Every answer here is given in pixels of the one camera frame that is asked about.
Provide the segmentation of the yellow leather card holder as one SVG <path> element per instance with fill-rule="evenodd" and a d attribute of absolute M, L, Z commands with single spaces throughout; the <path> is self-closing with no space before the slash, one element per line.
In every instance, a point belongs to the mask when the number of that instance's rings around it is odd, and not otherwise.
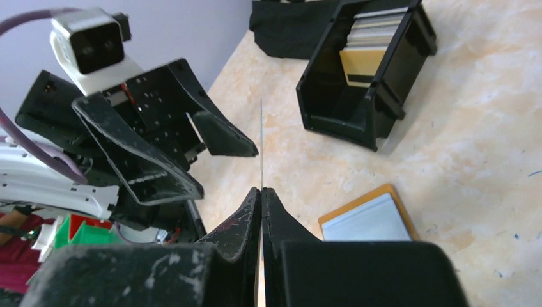
<path fill-rule="evenodd" d="M 418 231 L 391 184 L 318 218 L 325 241 L 418 241 Z"/>

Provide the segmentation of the grey credit card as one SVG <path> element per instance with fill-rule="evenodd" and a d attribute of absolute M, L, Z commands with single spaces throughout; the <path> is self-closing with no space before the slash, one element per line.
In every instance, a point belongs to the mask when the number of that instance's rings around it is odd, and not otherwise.
<path fill-rule="evenodd" d="M 259 170 L 260 170 L 260 185 L 259 189 L 261 195 L 263 195 L 263 173 L 264 173 L 264 132 L 263 132 L 263 100 L 259 102 L 260 106 L 260 120 L 259 120 L 259 135 L 260 135 L 260 151 L 259 151 Z M 265 302 L 265 263 L 264 263 L 264 250 L 263 250 L 263 224 L 260 226 L 259 234 L 259 276 L 258 276 L 258 306 L 266 306 Z"/>

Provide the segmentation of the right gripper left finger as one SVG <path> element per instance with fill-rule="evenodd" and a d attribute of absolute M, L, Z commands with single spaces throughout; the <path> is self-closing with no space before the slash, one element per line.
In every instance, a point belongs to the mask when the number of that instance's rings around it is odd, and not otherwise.
<path fill-rule="evenodd" d="M 22 306 L 256 306 L 261 193 L 194 243 L 73 245 L 37 272 Z"/>

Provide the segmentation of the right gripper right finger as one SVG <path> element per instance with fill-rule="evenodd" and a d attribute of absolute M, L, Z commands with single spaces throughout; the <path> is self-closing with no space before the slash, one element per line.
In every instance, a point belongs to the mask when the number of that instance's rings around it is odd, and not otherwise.
<path fill-rule="evenodd" d="M 267 306 L 468 306 L 453 264 L 429 242 L 324 242 L 262 191 Z"/>

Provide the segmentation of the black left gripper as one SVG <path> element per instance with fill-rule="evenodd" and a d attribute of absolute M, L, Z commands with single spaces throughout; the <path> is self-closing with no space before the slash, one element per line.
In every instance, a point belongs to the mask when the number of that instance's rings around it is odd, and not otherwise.
<path fill-rule="evenodd" d="M 94 189 L 118 188 L 114 204 L 63 205 L 63 210 L 139 231 L 178 232 L 181 242 L 206 233 L 191 201 L 205 195 L 188 172 L 197 155 L 205 146 L 216 156 L 259 154 L 183 58 L 84 98 L 74 84 L 42 71 L 15 121 L 84 166 Z"/>

